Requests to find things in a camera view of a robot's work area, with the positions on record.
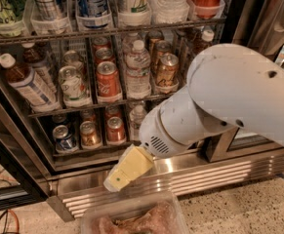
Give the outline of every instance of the meat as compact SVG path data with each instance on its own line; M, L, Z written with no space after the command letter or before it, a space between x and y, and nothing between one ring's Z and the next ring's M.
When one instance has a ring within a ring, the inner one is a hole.
M175 234L176 218L173 206L162 201L139 218L112 221L109 216L99 217L92 230L93 234Z

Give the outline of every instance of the vent grille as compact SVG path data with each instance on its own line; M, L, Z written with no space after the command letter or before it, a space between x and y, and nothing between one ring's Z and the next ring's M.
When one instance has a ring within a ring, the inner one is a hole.
M161 138L152 136L151 145L160 153L169 153L169 147L161 140Z

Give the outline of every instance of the open refrigerator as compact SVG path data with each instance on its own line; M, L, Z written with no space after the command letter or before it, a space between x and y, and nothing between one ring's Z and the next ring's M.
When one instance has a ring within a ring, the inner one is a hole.
M81 108L34 113L26 101L7 85L0 67L0 164L18 182L0 188L0 210L46 200L64 221L69 221L82 217L89 208L128 198L160 191L172 191L179 196L284 172L282 146L236 128L220 136L201 139L182 155L169 159L155 158L154 167L146 175L118 193L107 191L103 181L108 172L128 146L139 144L130 137L128 105L143 101L151 108L171 94L152 93L146 98L130 99L121 77L122 99L99 103L91 51L95 37L111 39L119 68L124 65L121 36L128 32L145 35L159 29L173 43L179 29L211 26L216 33L214 44L248 46L273 60L284 44L284 0L224 0L223 13L215 19L187 19L174 23L150 21L137 26L123 24L116 0L108 2L111 13L104 18L110 25L107 28L78 31L77 24L81 19L74 16L74 8L68 15L68 24L63 23L69 25L63 34L41 32L32 36L0 38L0 55L11 53L18 59L20 44L25 42L49 42L58 62L66 51L78 51L87 63L92 98L91 103ZM103 115L110 105L119 105L124 115L127 138L117 145L110 145L105 137ZM52 116L66 113L77 129L80 111L85 109L94 109L98 115L102 146L95 150L80 148L68 154L56 152L50 132Z

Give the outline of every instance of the terrazzo floor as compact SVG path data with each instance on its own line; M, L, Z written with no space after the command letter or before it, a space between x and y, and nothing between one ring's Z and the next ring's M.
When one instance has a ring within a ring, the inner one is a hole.
M185 195L179 200L190 234L284 233L284 179L278 176ZM47 203L14 212L20 220L20 234L81 233L80 219L63 222ZM8 229L13 231L14 225L9 222Z

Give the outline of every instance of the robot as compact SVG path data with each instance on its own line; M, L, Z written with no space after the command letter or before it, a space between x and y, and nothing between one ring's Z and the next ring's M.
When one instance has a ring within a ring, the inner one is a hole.
M187 84L151 110L140 128L141 146L129 147L104 186L119 191L194 142L238 127L284 146L284 70L243 46L219 44L200 53Z

